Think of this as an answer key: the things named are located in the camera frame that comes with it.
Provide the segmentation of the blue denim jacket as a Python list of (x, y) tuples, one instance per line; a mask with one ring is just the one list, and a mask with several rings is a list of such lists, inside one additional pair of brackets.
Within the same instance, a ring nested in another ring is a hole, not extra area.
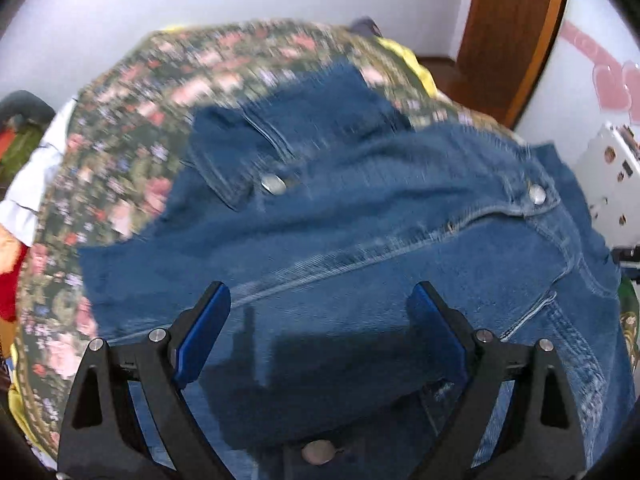
[(230, 288), (186, 400), (240, 479), (408, 476), (458, 393), (407, 304), (422, 281), (502, 342), (554, 344), (588, 463), (634, 404), (620, 270), (555, 148), (416, 130), (348, 64), (198, 110), (163, 212), (79, 262), (114, 342)]

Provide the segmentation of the red plush toy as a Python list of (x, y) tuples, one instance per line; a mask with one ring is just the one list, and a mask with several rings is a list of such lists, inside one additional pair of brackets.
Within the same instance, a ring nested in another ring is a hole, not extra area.
[(27, 253), (26, 245), (0, 229), (0, 315), (6, 322), (16, 319), (17, 281)]

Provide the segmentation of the white light blue shirt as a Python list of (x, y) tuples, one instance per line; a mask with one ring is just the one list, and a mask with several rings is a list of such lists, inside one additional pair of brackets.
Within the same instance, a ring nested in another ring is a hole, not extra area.
[(44, 193), (58, 173), (65, 155), (68, 124), (76, 103), (74, 96), (56, 113), (1, 201), (1, 225), (27, 247), (34, 244)]

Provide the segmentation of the white electronic box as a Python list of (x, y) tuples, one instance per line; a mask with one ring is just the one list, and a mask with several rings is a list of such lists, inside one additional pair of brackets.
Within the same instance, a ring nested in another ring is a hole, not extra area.
[(593, 227), (608, 247), (639, 244), (639, 143), (626, 127), (604, 124), (574, 166)]

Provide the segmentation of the floral dark green bedspread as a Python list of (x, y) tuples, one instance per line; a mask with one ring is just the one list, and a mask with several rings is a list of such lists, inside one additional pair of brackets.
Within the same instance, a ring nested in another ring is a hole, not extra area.
[(415, 127), (449, 120), (506, 133), (494, 118), (438, 92), (406, 48), (294, 20), (153, 32), (80, 90), (63, 122), (66, 152), (44, 192), (17, 285), (10, 407), (42, 452), (58, 452), (70, 384), (96, 333), (78, 248), (122, 242), (160, 214), (194, 106), (256, 99), (340, 58)]

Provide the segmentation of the yellow blanket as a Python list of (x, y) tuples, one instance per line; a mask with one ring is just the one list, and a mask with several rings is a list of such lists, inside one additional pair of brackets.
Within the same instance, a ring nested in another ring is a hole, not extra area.
[(418, 77), (420, 83), (422, 84), (422, 87), (430, 98), (438, 97), (439, 90), (435, 84), (431, 72), (426, 67), (420, 64), (413, 50), (388, 38), (378, 38), (376, 41), (383, 48), (389, 50), (390, 52), (393, 52), (393, 54), (396, 54), (405, 62), (408, 69)]

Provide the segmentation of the brown wooden door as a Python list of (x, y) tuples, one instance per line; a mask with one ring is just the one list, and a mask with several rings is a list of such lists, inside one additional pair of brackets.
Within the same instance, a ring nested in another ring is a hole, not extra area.
[(471, 0), (458, 54), (418, 61), (446, 96), (512, 129), (544, 71), (565, 6), (566, 0)]

